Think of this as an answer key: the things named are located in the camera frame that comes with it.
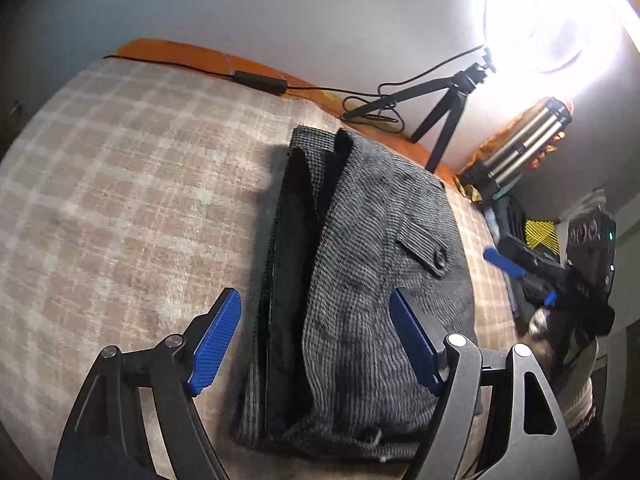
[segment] folded gray jacket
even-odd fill
[[[296,128],[235,439],[315,458],[410,459],[435,399],[389,318],[398,286],[476,341],[443,184],[358,134]]]

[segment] metal pivot screw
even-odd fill
[[[118,352],[118,349],[115,346],[110,345],[110,346],[105,346],[100,352],[100,355],[104,359],[108,359],[109,357],[113,357],[114,355],[116,355],[117,352]]]
[[[164,340],[164,344],[169,348],[180,346],[182,344],[182,336],[179,334],[170,335],[169,337],[167,337],[167,339]]]
[[[447,341],[449,341],[449,344],[453,346],[464,346],[466,344],[466,337],[462,334],[449,334],[447,336]]]
[[[513,351],[516,352],[520,357],[529,357],[531,355],[531,348],[527,345],[523,345],[522,343],[518,343],[513,347]]]

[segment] black tripod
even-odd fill
[[[376,110],[394,108],[402,101],[408,101],[409,99],[437,92],[438,90],[448,89],[444,97],[435,105],[431,113],[429,113],[425,120],[420,123],[414,131],[414,134],[410,137],[411,142],[415,144],[424,136],[424,134],[433,128],[435,123],[449,112],[447,120],[442,127],[438,140],[436,141],[436,145],[433,148],[433,152],[425,166],[427,171],[433,173],[438,167],[444,151],[447,149],[449,141],[453,136],[453,132],[458,126],[460,117],[462,117],[462,112],[465,109],[466,97],[471,94],[476,86],[484,82],[488,70],[495,72],[494,64],[491,61],[491,52],[488,48],[485,49],[485,54],[482,58],[484,59],[483,65],[473,63],[469,68],[461,70],[453,77],[433,79],[410,88],[405,88],[404,90],[381,97],[380,99],[376,99],[375,101],[345,112],[340,118],[345,122],[353,121],[357,117],[363,117],[364,115]]]

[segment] blue handle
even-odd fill
[[[487,260],[490,264],[494,264],[494,266],[503,270],[512,278],[524,278],[527,273],[527,271],[524,270],[521,266],[502,256],[493,247],[487,247],[482,253],[482,256],[484,256],[484,259]]]
[[[444,381],[438,371],[438,354],[396,290],[389,299],[389,315],[418,382],[433,395],[439,395]]]
[[[558,293],[556,291],[551,291],[549,295],[545,298],[545,306],[553,306],[553,304],[558,299]]]
[[[193,353],[193,371],[187,382],[192,396],[195,397],[210,386],[216,377],[240,321],[241,311],[240,294],[237,290],[232,290]]]

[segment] plaid bedsheet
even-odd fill
[[[287,144],[299,124],[340,126],[303,100],[109,59],[79,73],[14,142],[0,164],[0,420],[44,478],[100,349],[148,348],[181,332],[224,286],[240,291],[242,321],[216,381],[195,402],[231,478],[403,473],[402,465],[285,460],[228,437]],[[449,199],[479,343],[507,349],[516,335],[504,280],[482,259],[489,231],[469,202],[453,190]],[[152,398],[141,394],[156,469],[172,478]]]

